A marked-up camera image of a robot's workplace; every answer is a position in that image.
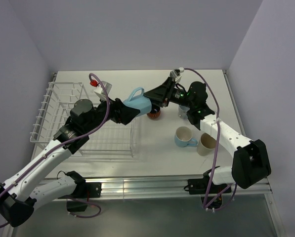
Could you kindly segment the light blue cream-lined mug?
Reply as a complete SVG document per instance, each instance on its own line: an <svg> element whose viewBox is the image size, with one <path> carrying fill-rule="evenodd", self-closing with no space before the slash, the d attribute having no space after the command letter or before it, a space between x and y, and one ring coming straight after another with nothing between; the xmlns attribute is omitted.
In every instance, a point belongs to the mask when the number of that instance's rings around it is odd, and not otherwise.
<svg viewBox="0 0 295 237"><path fill-rule="evenodd" d="M176 130L174 142L180 148L196 147L198 145L198 141L193 138L192 131L185 126L181 126Z"/></svg>

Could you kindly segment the tall light blue mug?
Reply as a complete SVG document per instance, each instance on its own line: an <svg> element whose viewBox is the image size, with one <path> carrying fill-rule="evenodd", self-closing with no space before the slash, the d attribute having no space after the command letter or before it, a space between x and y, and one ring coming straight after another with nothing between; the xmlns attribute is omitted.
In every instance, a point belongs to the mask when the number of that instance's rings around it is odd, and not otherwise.
<svg viewBox="0 0 295 237"><path fill-rule="evenodd" d="M123 101L123 104L127 107L139 110L139 114L136 115L136 117L146 115L152 110L152 103L149 98L144 96L143 87L134 89L130 96Z"/></svg>

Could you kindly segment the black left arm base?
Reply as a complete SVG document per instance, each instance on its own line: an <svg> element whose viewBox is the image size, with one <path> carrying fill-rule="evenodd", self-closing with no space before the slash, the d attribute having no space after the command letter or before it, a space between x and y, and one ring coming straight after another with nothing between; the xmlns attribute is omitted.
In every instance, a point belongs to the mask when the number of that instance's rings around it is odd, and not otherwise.
<svg viewBox="0 0 295 237"><path fill-rule="evenodd" d="M99 198L101 195L101 183L100 182L86 182L85 178L82 177L75 171L69 171L65 173L65 178L72 178L73 183L76 184L76 187L73 189L71 194L68 194L69 197L66 202L66 209L70 214L74 214L81 218L81 215L78 215L79 212L84 212L89 206L95 206L98 208L98 213L95 216L99 215L101 208L90 202L91 198Z"/></svg>

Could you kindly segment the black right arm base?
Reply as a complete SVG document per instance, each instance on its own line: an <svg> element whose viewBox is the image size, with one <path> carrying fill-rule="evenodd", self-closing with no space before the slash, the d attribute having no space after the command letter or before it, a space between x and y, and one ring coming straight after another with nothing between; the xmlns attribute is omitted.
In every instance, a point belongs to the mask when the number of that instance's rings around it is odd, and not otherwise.
<svg viewBox="0 0 295 237"><path fill-rule="evenodd" d="M211 169L203 174L202 178L188 179L187 185L184 187L184 191L188 192L190 195L204 195L209 184L209 174ZM214 194L213 197L208 197L207 202L210 202L218 193L227 187L227 184L215 185L211 184L209 194ZM209 206L209 209L220 208L223 203L222 195L220 195L216 200L214 200Z"/></svg>

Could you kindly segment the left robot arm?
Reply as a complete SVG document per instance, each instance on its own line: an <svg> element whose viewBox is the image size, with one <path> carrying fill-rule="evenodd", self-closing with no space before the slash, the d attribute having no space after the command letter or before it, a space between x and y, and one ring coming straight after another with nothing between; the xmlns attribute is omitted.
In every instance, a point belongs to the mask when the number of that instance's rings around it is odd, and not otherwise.
<svg viewBox="0 0 295 237"><path fill-rule="evenodd" d="M88 99L78 100L70 110L66 123L57 131L45 149L21 171L0 182L0 214L12 227L26 222L39 207L60 197L82 198L86 181L75 171L41 187L41 180L61 162L75 154L105 122L127 125L151 110L130 105L120 99L103 100L94 107Z"/></svg>

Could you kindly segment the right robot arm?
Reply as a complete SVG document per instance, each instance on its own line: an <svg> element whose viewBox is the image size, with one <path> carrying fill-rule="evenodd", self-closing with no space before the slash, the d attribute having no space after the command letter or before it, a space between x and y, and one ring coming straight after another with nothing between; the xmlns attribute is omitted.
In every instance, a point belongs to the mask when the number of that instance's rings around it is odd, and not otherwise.
<svg viewBox="0 0 295 237"><path fill-rule="evenodd" d="M184 91L176 87L172 78L167 78L160 86L144 93L151 103L166 107L170 102L189 108L187 118L198 130L214 138L232 156L231 166L214 166L203 180L207 192L215 192L222 184L237 184L242 189L254 185L271 174L267 148L263 141L252 140L223 122L219 111L207 105L205 82L192 82Z"/></svg>

